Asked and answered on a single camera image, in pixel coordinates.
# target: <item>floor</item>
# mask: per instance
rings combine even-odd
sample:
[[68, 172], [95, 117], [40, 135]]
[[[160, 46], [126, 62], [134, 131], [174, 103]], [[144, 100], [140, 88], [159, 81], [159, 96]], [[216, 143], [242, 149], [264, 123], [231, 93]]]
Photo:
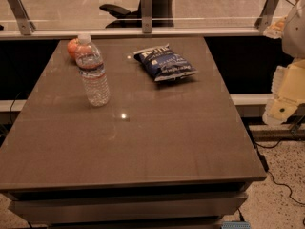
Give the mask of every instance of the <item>floor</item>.
[[[122, 3], [122, 0], [115, 0], [118, 3]], [[129, 3], [130, 8], [136, 8], [136, 0], [126, 0]], [[255, 4], [255, 12], [253, 13], [251, 20], [254, 20], [255, 15], [259, 13], [258, 8], [263, 6], [263, 0], [205, 0], [211, 4], [212, 7], [207, 10], [202, 4], [203, 0], [193, 0], [190, 4], [182, 3], [182, 0], [174, 0], [175, 8], [174, 14], [176, 17], [183, 17], [184, 13], [188, 13], [187, 7], [196, 5], [198, 10], [205, 11], [205, 14], [209, 18], [214, 18], [214, 20], [205, 20], [206, 25], [209, 26], [219, 26], [220, 23], [223, 23], [223, 17], [231, 16], [234, 17], [234, 12], [239, 14], [239, 18], [244, 18], [251, 10], [252, 5]], [[94, 1], [94, 4], [99, 5], [101, 0]], [[183, 4], [184, 10], [179, 9], [179, 6]], [[280, 11], [277, 12], [277, 15], [280, 16], [285, 14], [289, 10], [289, 4], [282, 2], [280, 5]], [[9, 30], [14, 30], [10, 25], [11, 14], [8, 12], [8, 9], [0, 6], [0, 14], [5, 14], [5, 17], [0, 15], [0, 22], [5, 21], [4, 24], [9, 28]], [[45, 13], [46, 16], [59, 16], [66, 18], [65, 15], [60, 12], [55, 14]], [[30, 13], [31, 17], [41, 18], [41, 14], [35, 14], [35, 10], [32, 9]], [[102, 15], [103, 19], [111, 20], [110, 17], [105, 17]], [[63, 29], [67, 24], [67, 21], [58, 21], [57, 18], [53, 19], [52, 25], [54, 27], [59, 27]], [[96, 20], [96, 27], [101, 27], [100, 21]], [[249, 19], [245, 22], [241, 19], [231, 20], [231, 26], [244, 26], [245, 23], [249, 23]], [[44, 23], [38, 24], [42, 29], [44, 28]], [[270, 128], [259, 125], [252, 126], [252, 130], [265, 130], [266, 135]], [[280, 127], [282, 129], [288, 129], [288, 126], [283, 125]], [[259, 142], [260, 145], [271, 147], [276, 144], [276, 142]], [[244, 219], [248, 221], [253, 229], [302, 229], [305, 228], [305, 142], [304, 141], [282, 141], [278, 143], [273, 149], [266, 149], [263, 147], [258, 147], [259, 153], [266, 157], [267, 163], [269, 165], [268, 177], [263, 182], [253, 183], [251, 187], [247, 190], [249, 198], [241, 206], [240, 212], [242, 213]], [[7, 228], [29, 228], [28, 224], [14, 215], [8, 210], [10, 201], [0, 195], [0, 229]], [[224, 220], [239, 220], [239, 214], [235, 213], [232, 216], [226, 216]]]

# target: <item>bottle cap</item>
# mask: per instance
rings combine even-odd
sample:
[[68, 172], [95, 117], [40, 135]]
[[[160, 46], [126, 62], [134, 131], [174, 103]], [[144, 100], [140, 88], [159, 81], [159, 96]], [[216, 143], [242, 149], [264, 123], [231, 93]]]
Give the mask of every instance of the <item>bottle cap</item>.
[[87, 44], [92, 41], [92, 38], [89, 34], [79, 34], [78, 35], [78, 42], [80, 44]]

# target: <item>clear plastic bottle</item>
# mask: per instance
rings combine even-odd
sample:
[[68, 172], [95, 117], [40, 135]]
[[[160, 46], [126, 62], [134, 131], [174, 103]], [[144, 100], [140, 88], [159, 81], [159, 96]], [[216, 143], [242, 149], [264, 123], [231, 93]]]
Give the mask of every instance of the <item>clear plastic bottle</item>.
[[88, 34], [80, 34], [75, 60], [82, 75], [87, 98], [93, 106], [103, 106], [110, 99], [102, 55]]

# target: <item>speckled floor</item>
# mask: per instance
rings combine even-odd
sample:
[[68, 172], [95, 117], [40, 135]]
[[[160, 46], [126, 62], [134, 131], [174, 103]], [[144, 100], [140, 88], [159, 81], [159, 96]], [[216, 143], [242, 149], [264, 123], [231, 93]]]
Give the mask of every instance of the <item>speckled floor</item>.
[[[137, 2], [135, 0], [125, 1], [129, 4], [127, 6], [129, 9], [136, 8]], [[233, 10], [233, 8], [235, 8], [234, 12], [238, 12], [239, 10], [239, 14], [241, 16], [244, 16], [243, 12], [247, 12], [247, 10], [250, 10], [252, 4], [256, 4], [256, 8], [261, 8], [263, 6], [262, 1], [259, 0], [252, 0], [252, 3], [250, 3], [251, 0], [241, 0], [244, 1], [244, 6], [242, 7], [242, 9], [240, 7], [240, 3], [232, 3], [230, 7], [227, 7], [228, 1], [230, 0], [205, 0], [205, 2], [208, 1], [210, 4], [210, 10], [206, 10], [206, 8], [202, 4], [202, 1], [203, 0], [193, 0], [193, 4], [197, 4], [198, 6], [200, 5], [199, 7], [197, 7], [197, 11], [205, 11], [205, 14], [207, 14], [207, 12], [213, 12], [213, 14], [218, 14], [218, 17], [227, 16], [228, 14], [234, 16], [232, 13], [230, 13], [230, 10]], [[101, 2], [103, 1], [94, 0], [93, 5], [96, 7]], [[121, 4], [122, 0], [115, 0], [115, 2], [117, 4]], [[188, 3], [182, 3], [182, 0], [174, 0], [174, 4], [176, 8], [176, 10], [174, 11], [174, 15], [176, 17], [181, 17], [183, 16], [181, 15], [183, 12], [185, 13], [190, 11], [187, 9], [187, 7], [192, 5], [191, 2], [190, 5]], [[184, 10], [178, 9], [179, 5], [181, 6], [181, 4], [183, 4]], [[287, 3], [284, 2], [280, 6], [283, 10], [278, 13], [279, 15], [283, 14], [283, 11], [289, 8], [287, 6]], [[4, 9], [3, 6], [0, 6], [0, 14], [2, 14], [0, 15], [0, 22], [1, 20], [9, 21], [11, 19], [10, 12], [7, 9]], [[30, 15], [32, 17], [35, 17], [35, 11], [32, 10]], [[97, 15], [102, 16], [102, 18], [106, 20], [111, 19], [110, 17], [106, 18], [105, 16], [107, 15], [105, 14], [97, 13]], [[96, 22], [96, 27], [102, 26], [100, 20], [96, 20]], [[61, 27], [65, 27], [65, 20], [60, 23]], [[231, 25], [238, 25], [238, 23], [242, 23], [241, 20], [239, 20], [239, 22], [233, 22]], [[263, 130], [266, 129], [265, 126], [255, 126], [255, 128], [260, 128]], [[259, 144], [264, 146], [275, 145], [274, 142], [260, 142]], [[305, 142], [283, 141], [273, 149], [264, 149], [259, 147], [258, 150], [262, 155], [266, 157], [270, 172], [274, 176], [274, 180], [277, 183], [285, 183], [290, 186], [293, 191], [292, 197], [295, 200], [303, 203], [303, 205], [301, 206], [300, 204], [289, 198], [289, 188], [287, 188], [286, 186], [276, 185], [273, 182], [272, 175], [268, 174], [268, 177], [265, 181], [253, 183], [251, 187], [247, 190], [249, 198], [240, 208], [243, 217], [251, 224], [253, 229], [305, 228]], [[29, 228], [28, 224], [25, 221], [23, 221], [7, 209], [9, 204], [10, 201], [0, 195], [0, 229]], [[226, 216], [224, 220], [239, 220], [239, 214], [236, 213], [232, 216]]]

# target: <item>desk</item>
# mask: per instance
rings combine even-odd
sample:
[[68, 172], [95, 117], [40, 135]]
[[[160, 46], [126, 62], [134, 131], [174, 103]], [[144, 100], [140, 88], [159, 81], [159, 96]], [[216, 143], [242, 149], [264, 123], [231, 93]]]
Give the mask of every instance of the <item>desk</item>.
[[[111, 100], [90, 106], [68, 41], [60, 41], [0, 149], [0, 191], [10, 209], [50, 227], [141, 221], [136, 228], [146, 228], [150, 219], [146, 226], [216, 228], [266, 175], [205, 40], [93, 41]], [[199, 73], [155, 83], [132, 58], [167, 43]]]

